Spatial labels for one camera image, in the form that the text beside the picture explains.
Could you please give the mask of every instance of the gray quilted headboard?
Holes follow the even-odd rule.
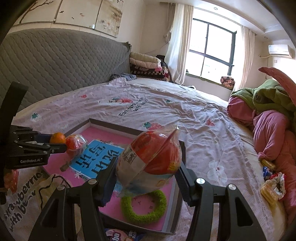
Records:
[[[0,45],[0,104],[12,81],[29,86],[19,110],[45,98],[129,73],[131,46],[56,28],[8,34]]]

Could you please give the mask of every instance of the tree branch painting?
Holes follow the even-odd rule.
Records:
[[[34,2],[34,3],[31,5],[31,7],[29,7],[29,9],[28,9],[28,10],[25,12],[25,14],[22,16],[22,18],[20,19],[19,24],[22,23],[22,20],[24,19],[24,17],[25,17],[29,12],[33,11],[33,10],[36,9],[37,7],[40,7],[40,6],[45,5],[45,4],[48,5],[48,4],[51,4],[51,3],[53,3],[53,2],[54,2],[54,0],[51,0],[51,1],[49,1],[49,0],[45,0],[44,3],[42,3],[42,4],[36,6],[36,4],[38,3],[38,0],[37,0],[36,2]]]

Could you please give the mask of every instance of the green ring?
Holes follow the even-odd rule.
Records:
[[[153,212],[147,214],[147,215],[138,215],[136,214],[131,206],[131,197],[122,197],[121,198],[121,209],[123,212],[123,215],[126,217],[126,219],[132,223],[132,224],[148,224],[153,223],[157,220],[159,220],[165,213],[166,210],[166,197],[164,193],[161,190],[156,190],[151,193],[148,193],[148,195],[155,198],[156,201],[156,207]]]

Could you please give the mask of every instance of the white air conditioner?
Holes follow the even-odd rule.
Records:
[[[292,58],[292,49],[287,44],[268,45],[268,51],[273,57]]]

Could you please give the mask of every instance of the blue sign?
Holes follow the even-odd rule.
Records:
[[[87,178],[96,178],[100,170],[105,170],[123,148],[93,140],[81,156],[73,158],[70,167]]]

